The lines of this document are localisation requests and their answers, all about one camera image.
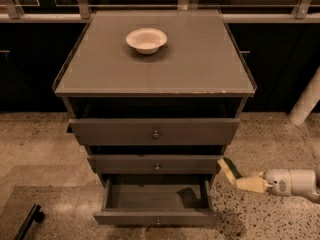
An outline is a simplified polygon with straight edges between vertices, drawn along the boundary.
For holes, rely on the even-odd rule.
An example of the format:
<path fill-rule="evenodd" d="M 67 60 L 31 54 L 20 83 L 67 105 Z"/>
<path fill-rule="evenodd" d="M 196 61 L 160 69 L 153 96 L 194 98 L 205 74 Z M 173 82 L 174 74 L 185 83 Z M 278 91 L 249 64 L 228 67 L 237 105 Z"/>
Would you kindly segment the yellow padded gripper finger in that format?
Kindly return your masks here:
<path fill-rule="evenodd" d="M 260 177 L 239 178 L 236 187 L 240 190 L 263 193 L 267 190 L 266 181 Z"/>
<path fill-rule="evenodd" d="M 263 171 L 253 171 L 250 172 L 248 175 L 242 177 L 242 179 L 264 179 L 264 172 Z"/>

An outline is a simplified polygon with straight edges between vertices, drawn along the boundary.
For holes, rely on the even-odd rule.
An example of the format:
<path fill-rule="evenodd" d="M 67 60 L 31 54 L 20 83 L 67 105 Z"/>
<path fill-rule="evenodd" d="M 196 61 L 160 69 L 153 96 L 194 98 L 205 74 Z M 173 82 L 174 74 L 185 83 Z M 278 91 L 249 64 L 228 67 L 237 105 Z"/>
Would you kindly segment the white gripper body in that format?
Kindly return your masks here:
<path fill-rule="evenodd" d="M 267 191 L 275 196 L 292 195 L 291 176 L 288 169 L 270 169 L 265 173 Z"/>

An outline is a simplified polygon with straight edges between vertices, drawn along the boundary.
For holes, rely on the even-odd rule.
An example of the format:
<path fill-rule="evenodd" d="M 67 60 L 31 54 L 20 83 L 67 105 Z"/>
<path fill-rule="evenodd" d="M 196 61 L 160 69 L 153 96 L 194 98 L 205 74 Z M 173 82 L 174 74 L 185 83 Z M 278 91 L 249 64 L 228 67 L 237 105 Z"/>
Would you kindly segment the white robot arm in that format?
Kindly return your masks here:
<path fill-rule="evenodd" d="M 320 203 L 319 169 L 269 169 L 265 172 L 235 180 L 238 189 L 274 196 L 303 197 Z"/>

